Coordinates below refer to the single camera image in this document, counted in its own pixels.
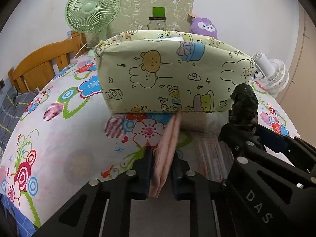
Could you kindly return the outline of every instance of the purple plush toy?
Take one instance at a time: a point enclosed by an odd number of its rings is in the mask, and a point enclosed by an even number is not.
[[[217,30],[212,22],[207,18],[193,18],[190,33],[202,36],[210,36],[217,39]]]

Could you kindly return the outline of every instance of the green bottle cap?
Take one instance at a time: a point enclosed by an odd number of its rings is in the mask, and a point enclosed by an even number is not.
[[[155,18],[161,18],[165,17],[166,9],[165,7],[153,7],[153,17]]]

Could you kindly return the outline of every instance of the jar lid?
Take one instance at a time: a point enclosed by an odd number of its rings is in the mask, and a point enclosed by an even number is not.
[[[149,20],[163,20],[163,21],[166,21],[166,20],[167,20],[166,17],[149,17],[148,19],[149,19]]]
[[[165,7],[153,7],[153,17],[165,17]]]

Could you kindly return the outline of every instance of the wooden headboard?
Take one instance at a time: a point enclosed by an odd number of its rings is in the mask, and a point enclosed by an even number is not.
[[[68,53],[76,54],[82,47],[78,32],[72,31],[71,37],[71,39],[43,46],[28,55],[14,70],[11,69],[8,72],[11,84],[21,92],[28,92],[25,82],[31,92],[37,87],[42,90],[55,76],[51,60],[56,59],[60,71],[70,63]],[[83,43],[86,43],[85,34],[81,34],[81,39]],[[78,56],[86,51],[87,48],[83,48]]]

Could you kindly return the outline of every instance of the folded pink towel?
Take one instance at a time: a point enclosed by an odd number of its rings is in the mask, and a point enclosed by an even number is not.
[[[157,198],[164,186],[171,167],[173,155],[178,143],[181,114],[173,115],[168,122],[157,149],[154,150],[154,172],[150,182],[149,196]]]

